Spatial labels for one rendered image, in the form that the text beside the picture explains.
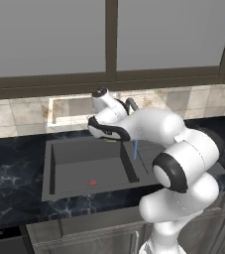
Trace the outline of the grey false drawer front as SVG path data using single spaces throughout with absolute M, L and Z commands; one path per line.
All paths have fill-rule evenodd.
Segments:
M 27 230 L 32 243 L 36 244 L 62 239 L 73 233 L 135 222 L 143 222 L 137 206 L 29 224 Z

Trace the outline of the brown framed window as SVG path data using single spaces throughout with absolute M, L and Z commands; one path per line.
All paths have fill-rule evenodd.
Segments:
M 0 99 L 225 83 L 225 0 L 0 0 Z

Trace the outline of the pale rectangular wall frame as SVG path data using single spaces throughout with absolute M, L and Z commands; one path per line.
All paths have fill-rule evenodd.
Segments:
M 84 125 L 94 113 L 90 94 L 57 96 L 49 99 L 48 125 Z

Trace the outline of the dark grey sink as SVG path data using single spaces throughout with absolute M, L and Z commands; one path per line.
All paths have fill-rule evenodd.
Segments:
M 153 159 L 164 146 L 96 139 L 92 136 L 46 143 L 42 200 L 56 200 L 92 193 L 120 191 L 155 185 Z M 96 180 L 94 187 L 89 180 Z

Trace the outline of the grey cupboard door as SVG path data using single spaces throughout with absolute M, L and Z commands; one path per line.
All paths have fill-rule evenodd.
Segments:
M 58 240 L 33 245 L 35 254 L 134 254 L 135 231 L 139 231 L 138 253 L 145 241 L 144 222 L 69 234 Z
M 225 226 L 225 191 L 202 214 L 185 225 L 178 237 L 186 254 L 211 254 Z

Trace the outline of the dark grey tap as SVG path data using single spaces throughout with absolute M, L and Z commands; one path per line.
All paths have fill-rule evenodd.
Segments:
M 137 103 L 136 103 L 136 102 L 134 101 L 134 99 L 131 98 L 131 97 L 128 97 L 128 98 L 126 99 L 125 105 L 126 105 L 127 110 L 133 109 L 134 111 L 136 111 L 136 110 L 139 109 Z

